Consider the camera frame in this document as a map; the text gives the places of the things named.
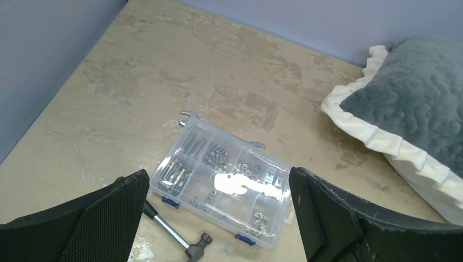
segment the blue latch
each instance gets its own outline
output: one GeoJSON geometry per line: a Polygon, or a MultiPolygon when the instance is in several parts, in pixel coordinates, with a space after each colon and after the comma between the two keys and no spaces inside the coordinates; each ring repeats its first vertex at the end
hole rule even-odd
{"type": "Polygon", "coordinates": [[[242,236],[240,234],[236,234],[235,239],[239,239],[239,240],[243,241],[244,243],[248,244],[250,247],[256,245],[255,241],[252,241],[251,239],[249,239],[249,238],[247,238],[245,236],[242,236]]]}
{"type": "Polygon", "coordinates": [[[165,196],[162,196],[162,197],[161,197],[161,201],[162,201],[162,202],[165,202],[165,203],[167,203],[167,204],[169,204],[169,205],[171,205],[171,206],[173,206],[173,207],[175,207],[176,209],[179,209],[180,204],[177,203],[177,202],[175,202],[175,201],[173,201],[173,200],[170,199],[170,198],[166,198],[165,196]]]}

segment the gray wall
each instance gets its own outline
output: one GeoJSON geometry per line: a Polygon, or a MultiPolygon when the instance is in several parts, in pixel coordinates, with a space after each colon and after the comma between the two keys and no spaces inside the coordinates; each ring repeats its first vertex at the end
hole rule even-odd
{"type": "Polygon", "coordinates": [[[363,66],[368,47],[416,34],[463,40],[462,0],[181,0],[363,66]]]}
{"type": "Polygon", "coordinates": [[[125,2],[0,0],[0,163],[125,2]]]}

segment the desk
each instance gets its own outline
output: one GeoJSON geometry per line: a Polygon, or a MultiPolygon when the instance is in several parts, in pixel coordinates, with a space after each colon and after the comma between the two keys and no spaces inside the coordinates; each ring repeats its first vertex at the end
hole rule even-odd
{"type": "MultiPolygon", "coordinates": [[[[130,1],[0,166],[0,223],[59,205],[139,169],[152,174],[182,110],[389,209],[443,219],[392,169],[320,111],[361,69],[171,0],[130,1]]],[[[185,210],[148,199],[203,261],[305,261],[296,219],[272,250],[249,247],[185,210]]],[[[186,261],[145,217],[129,261],[186,261]]]]}

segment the plastic organizer box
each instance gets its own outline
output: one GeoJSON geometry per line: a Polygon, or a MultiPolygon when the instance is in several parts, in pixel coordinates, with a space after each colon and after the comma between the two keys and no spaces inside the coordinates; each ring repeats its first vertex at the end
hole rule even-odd
{"type": "Polygon", "coordinates": [[[291,166],[198,118],[183,129],[151,177],[162,200],[222,226],[253,246],[273,248],[290,201],[291,166]]]}

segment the pillow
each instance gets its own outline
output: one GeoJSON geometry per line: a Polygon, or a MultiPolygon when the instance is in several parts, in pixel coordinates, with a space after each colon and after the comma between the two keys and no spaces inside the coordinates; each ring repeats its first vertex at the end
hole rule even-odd
{"type": "Polygon", "coordinates": [[[370,55],[365,77],[336,86],[322,111],[463,225],[463,44],[418,36],[370,55]]]}

